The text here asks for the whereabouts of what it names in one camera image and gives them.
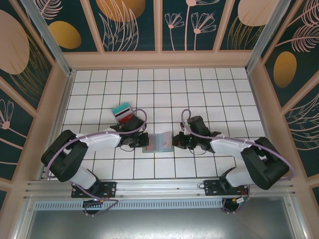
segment leaf illustration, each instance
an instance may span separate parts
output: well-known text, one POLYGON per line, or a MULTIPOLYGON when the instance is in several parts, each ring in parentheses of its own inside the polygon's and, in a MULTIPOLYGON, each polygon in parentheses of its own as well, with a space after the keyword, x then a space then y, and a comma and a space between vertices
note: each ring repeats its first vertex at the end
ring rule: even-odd
POLYGON ((299 27, 290 41, 294 51, 310 52, 319 43, 319 25, 299 27))
POLYGON ((301 18, 307 26, 319 23, 319 0, 307 0, 301 18))
POLYGON ((44 19, 52 20, 63 8, 61 0, 35 0, 35 3, 44 19))

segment dark green wallpaper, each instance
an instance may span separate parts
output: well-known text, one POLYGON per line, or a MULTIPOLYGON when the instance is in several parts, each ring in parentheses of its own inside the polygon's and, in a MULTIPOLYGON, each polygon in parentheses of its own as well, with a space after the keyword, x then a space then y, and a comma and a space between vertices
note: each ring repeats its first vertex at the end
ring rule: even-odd
POLYGON ((293 8, 294 4, 296 3, 296 0, 291 0, 289 7, 287 9, 287 11, 285 12, 283 18, 281 19, 280 23, 278 24, 274 34, 272 35, 272 37, 269 39, 268 44, 266 45, 265 49, 263 50, 263 52, 261 53, 261 57, 263 58, 264 55, 266 54, 266 52, 268 51, 268 48, 270 47, 274 37, 277 35, 278 31, 280 30, 281 26, 283 25, 284 21, 286 20, 289 12, 291 11, 291 9, 293 8))
POLYGON ((275 4, 275 1, 236 0, 220 50, 252 50, 275 4))
POLYGON ((6 191, 0 190, 0 212, 1 212, 1 208, 2 208, 2 205, 4 203, 4 200, 5 200, 5 196, 6 196, 6 191))
POLYGON ((224 7, 225 1, 218 0, 197 1, 195 6, 188 6, 186 1, 163 0, 162 50, 212 50, 224 7))
POLYGON ((319 6, 302 3, 265 63, 283 107, 319 70, 319 6))
POLYGON ((0 90, 0 178, 11 180, 33 117, 0 90))
POLYGON ((307 176, 319 174, 319 84, 285 117, 307 176))
POLYGON ((104 50, 155 51, 153 0, 124 0, 123 4, 90 0, 104 50))
POLYGON ((0 77, 37 109, 52 65, 8 1, 0 1, 0 77))

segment flower illustration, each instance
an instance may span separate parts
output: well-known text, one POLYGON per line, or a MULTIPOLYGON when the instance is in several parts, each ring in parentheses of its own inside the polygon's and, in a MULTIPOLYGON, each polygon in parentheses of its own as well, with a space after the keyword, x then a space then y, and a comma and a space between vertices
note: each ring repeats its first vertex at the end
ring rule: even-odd
POLYGON ((166 13, 165 20, 169 27, 171 46, 173 48, 173 51, 175 51, 174 44, 173 44, 173 37, 171 35, 171 30, 173 28, 184 26, 184 22, 182 21, 182 17, 180 16, 180 13, 179 14, 173 13, 172 15, 170 15, 169 13, 166 13))
POLYGON ((13 109, 14 104, 11 101, 8 101, 8 104, 6 106, 4 100, 0 100, 0 128, 10 128, 10 121, 12 118, 13 109))
POLYGON ((203 13, 200 18, 198 18, 198 13, 193 13, 191 15, 191 24, 193 25, 195 33, 194 50, 196 50, 196 38, 198 34, 211 32, 216 30, 214 12, 211 14, 203 13))
POLYGON ((219 2, 219 0, 186 0, 188 6, 196 6, 196 5, 209 5, 219 2))
POLYGON ((219 0, 186 0, 187 13, 186 13, 186 24, 185 24, 185 51, 187 51, 187 26, 188 26, 188 16, 189 16, 189 9, 191 6, 196 5, 210 5, 214 3, 218 3, 219 0))

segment beige circle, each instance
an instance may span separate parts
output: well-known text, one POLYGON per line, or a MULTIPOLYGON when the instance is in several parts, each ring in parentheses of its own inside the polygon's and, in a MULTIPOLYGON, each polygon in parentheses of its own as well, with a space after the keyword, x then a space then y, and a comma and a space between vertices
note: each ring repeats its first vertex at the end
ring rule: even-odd
POLYGON ((278 0, 240 0, 238 18, 247 26, 265 25, 278 0))
POLYGON ((25 70, 30 55, 28 37, 20 23, 0 10, 0 69, 9 74, 25 70))
POLYGON ((102 13, 109 19, 113 21, 123 21, 125 11, 122 5, 122 1, 128 10, 132 10, 135 18, 141 16, 144 12, 145 0, 96 0, 96 3, 99 6, 102 13), (120 13, 123 16, 123 18, 119 17, 118 19, 116 19, 116 8, 113 7, 114 4, 117 4, 117 6, 119 7, 120 13))
POLYGON ((81 36, 71 24, 64 21, 55 21, 49 25, 49 29, 59 46, 74 49, 81 45, 81 36))
POLYGON ((277 57, 274 66, 274 80, 278 87, 287 87, 297 70, 297 60, 293 53, 284 51, 277 57))

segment purple cable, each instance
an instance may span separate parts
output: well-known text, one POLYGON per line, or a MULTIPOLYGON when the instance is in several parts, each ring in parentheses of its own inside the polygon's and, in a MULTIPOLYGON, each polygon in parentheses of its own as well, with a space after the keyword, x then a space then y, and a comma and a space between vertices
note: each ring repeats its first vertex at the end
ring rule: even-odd
POLYGON ((137 129, 134 129, 132 131, 129 131, 129 132, 107 132, 107 131, 101 131, 101 132, 97 132, 97 133, 91 133, 91 134, 87 134, 87 135, 84 135, 84 136, 81 136, 81 137, 78 137, 78 138, 75 138, 69 142, 67 142, 65 145, 63 145, 58 151, 57 153, 51 158, 50 162, 48 163, 48 166, 46 168, 46 172, 45 172, 45 175, 48 177, 48 178, 55 178, 54 176, 50 176, 49 175, 49 169, 52 165, 52 163, 54 162, 54 160, 56 159, 56 157, 69 145, 71 145, 72 143, 76 142, 76 141, 79 141, 81 139, 84 139, 84 138, 90 138, 90 137, 93 137, 93 136, 97 136, 97 135, 102 135, 102 134, 108 134, 108 133, 111 133, 111 134, 130 134, 130 133, 135 133, 135 132, 138 132, 141 128, 143 128, 145 125, 146 125, 146 122, 148 120, 148 115, 146 114, 146 112, 142 109, 136 109, 134 110, 134 113, 136 111, 142 111, 144 114, 145 114, 145 120, 144 120, 144 123, 141 125, 141 127, 137 128, 137 129))
POLYGON ((199 134, 196 134, 196 133, 192 132, 191 129, 189 128, 189 126, 186 125, 185 122, 184 122, 184 113, 186 111, 189 113, 189 117, 188 118, 190 118, 190 116, 191 116, 191 112, 190 112, 189 109, 183 110, 182 113, 181 113, 181 122, 182 122, 183 126, 185 127, 185 129, 187 129, 191 134, 193 134, 193 135, 195 135, 197 137, 206 138, 206 139, 230 139, 232 141, 236 141, 236 142, 240 142, 240 143, 247 143, 247 144, 250 144, 252 146, 261 148, 261 149, 271 153, 272 155, 280 158, 290 168, 290 170, 292 172, 292 175, 287 177, 287 178, 283 178, 282 180, 289 180, 289 179, 291 179, 291 178, 293 178, 295 176, 295 170, 292 167, 292 165, 283 156, 281 156, 280 154, 276 153, 275 151, 273 151, 273 150, 271 150, 271 149, 269 149, 267 147, 264 147, 262 145, 259 145, 259 144, 255 143, 255 142, 252 142, 252 141, 249 141, 249 140, 243 140, 243 139, 239 139, 239 138, 231 138, 231 137, 226 137, 226 136, 208 137, 208 136, 202 136, 202 135, 199 135, 199 134))

